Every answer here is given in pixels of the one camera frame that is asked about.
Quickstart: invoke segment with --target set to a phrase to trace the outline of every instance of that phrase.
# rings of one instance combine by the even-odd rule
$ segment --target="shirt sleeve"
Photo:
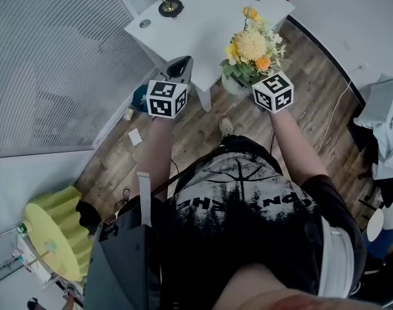
[[[320,206],[321,214],[331,226],[340,227],[349,234],[354,250],[352,286],[355,286],[363,274],[366,262],[366,247],[356,221],[347,209],[330,177],[325,175],[311,177],[303,183],[301,188]]]

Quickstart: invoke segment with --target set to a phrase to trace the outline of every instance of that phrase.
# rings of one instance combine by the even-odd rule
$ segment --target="lamp base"
[[[164,1],[159,6],[159,14],[164,17],[176,17],[184,9],[184,5],[179,0]]]

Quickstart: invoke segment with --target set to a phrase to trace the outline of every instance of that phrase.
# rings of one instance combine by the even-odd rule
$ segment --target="yellow fabric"
[[[57,274],[74,281],[87,275],[92,250],[89,232],[79,224],[76,206],[80,198],[80,192],[70,186],[30,202],[24,213],[36,251],[40,255],[50,251],[43,261]]]

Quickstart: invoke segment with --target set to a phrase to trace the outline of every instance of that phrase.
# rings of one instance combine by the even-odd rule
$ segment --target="white cube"
[[[293,103],[294,86],[284,72],[280,71],[252,86],[256,104],[272,113]]]
[[[187,88],[188,84],[151,80],[146,92],[148,114],[175,118],[187,103]]]

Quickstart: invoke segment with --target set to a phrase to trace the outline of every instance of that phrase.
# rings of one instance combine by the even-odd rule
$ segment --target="ribbed glass panel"
[[[120,0],[0,0],[0,157],[89,149],[152,61]]]

